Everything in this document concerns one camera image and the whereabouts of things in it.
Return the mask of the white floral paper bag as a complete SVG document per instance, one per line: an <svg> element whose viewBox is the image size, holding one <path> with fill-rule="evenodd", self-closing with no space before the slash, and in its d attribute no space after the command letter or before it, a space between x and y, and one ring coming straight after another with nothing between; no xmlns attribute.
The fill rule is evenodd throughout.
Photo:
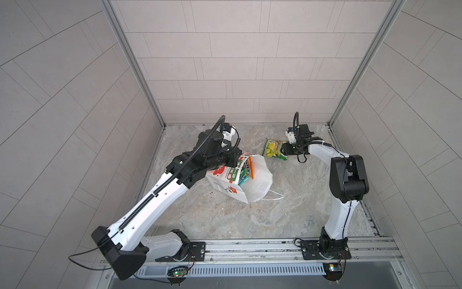
<svg viewBox="0 0 462 289"><path fill-rule="evenodd" d="M273 174L265 158L244 152L237 167L221 166L206 173L215 190L246 204L257 201L279 201L285 196L273 191Z"/></svg>

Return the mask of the green Fox's candy bag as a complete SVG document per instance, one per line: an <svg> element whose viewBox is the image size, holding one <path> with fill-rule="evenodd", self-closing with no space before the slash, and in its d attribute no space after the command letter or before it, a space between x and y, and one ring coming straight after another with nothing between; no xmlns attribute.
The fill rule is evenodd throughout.
<svg viewBox="0 0 462 289"><path fill-rule="evenodd" d="M287 160L287 156L282 153L282 146L284 142L280 140L268 139L263 148L263 157L272 157L281 160Z"/></svg>

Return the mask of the orange Fox's candy bag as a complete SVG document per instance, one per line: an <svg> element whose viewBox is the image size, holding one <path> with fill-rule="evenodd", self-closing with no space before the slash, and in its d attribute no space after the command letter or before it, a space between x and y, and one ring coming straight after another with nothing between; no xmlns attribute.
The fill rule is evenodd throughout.
<svg viewBox="0 0 462 289"><path fill-rule="evenodd" d="M248 173L249 173L249 176L251 179L254 179L255 178L255 174L254 174L254 171L253 171L253 165L252 165L252 159L251 157L249 157L247 159L247 167L248 167Z"/></svg>

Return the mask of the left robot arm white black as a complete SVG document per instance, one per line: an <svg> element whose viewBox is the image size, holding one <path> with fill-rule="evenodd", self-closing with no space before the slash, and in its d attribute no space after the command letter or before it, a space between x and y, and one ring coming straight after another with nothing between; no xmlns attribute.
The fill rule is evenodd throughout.
<svg viewBox="0 0 462 289"><path fill-rule="evenodd" d="M147 260L190 259L190 240L181 230L145 239L155 221L206 173L235 167L242 151L231 139L237 130L228 123L203 131L192 151L176 156L160 180L128 213L109 227L99 226L91 237L120 280L136 274Z"/></svg>

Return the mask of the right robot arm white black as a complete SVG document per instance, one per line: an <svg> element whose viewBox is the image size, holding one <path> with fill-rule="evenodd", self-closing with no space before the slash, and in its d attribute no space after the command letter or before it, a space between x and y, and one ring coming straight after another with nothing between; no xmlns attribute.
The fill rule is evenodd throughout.
<svg viewBox="0 0 462 289"><path fill-rule="evenodd" d="M364 160L336 149L320 137L315 137L308 125L294 120L286 132L288 141L282 144L283 155L311 155L330 168L329 188L334 197L328 221L322 227L319 250L325 259L346 257L348 227L353 213L369 192Z"/></svg>

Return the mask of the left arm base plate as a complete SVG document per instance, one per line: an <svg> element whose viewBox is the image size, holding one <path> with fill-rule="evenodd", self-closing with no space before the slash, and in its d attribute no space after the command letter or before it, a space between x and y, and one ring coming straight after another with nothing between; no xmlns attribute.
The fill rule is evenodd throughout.
<svg viewBox="0 0 462 289"><path fill-rule="evenodd" d="M189 242L179 249L179 252L173 256L163 256L157 258L156 262L186 262L186 261L204 261L205 259L205 242Z"/></svg>

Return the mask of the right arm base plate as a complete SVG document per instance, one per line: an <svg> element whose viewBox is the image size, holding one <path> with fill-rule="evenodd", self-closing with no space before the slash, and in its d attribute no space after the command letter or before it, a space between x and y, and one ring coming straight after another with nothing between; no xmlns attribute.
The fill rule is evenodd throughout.
<svg viewBox="0 0 462 289"><path fill-rule="evenodd" d="M348 237L340 240L295 240L304 260L351 259Z"/></svg>

